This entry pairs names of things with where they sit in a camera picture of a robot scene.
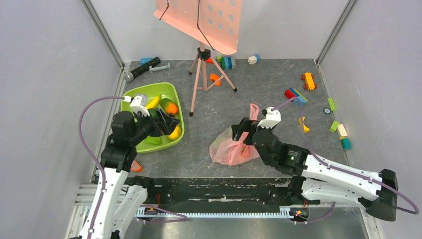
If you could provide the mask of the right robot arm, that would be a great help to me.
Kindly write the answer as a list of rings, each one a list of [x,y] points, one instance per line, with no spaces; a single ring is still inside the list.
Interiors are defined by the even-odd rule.
[[[254,147],[265,165],[291,176],[293,184],[287,190],[291,202],[352,203],[375,218],[396,220],[397,195],[393,190],[398,183],[394,171],[365,171],[313,155],[306,148],[282,143],[272,130],[259,127],[257,120],[243,118],[230,129],[232,139]]]

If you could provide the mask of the pink plastic bag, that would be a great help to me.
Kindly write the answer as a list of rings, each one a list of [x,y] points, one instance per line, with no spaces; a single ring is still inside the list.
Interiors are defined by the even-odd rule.
[[[243,142],[246,139],[245,132],[239,141],[232,139],[232,133],[233,130],[229,126],[211,143],[209,150],[212,162],[234,166],[259,157],[254,146],[246,145]]]

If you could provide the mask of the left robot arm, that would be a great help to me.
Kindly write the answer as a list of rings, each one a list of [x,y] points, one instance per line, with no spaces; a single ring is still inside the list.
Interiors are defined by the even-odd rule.
[[[170,135],[180,120],[161,108],[113,116],[111,135],[101,153],[101,172],[80,239],[122,239],[142,203],[156,198],[153,179],[128,175],[136,146],[149,136]]]

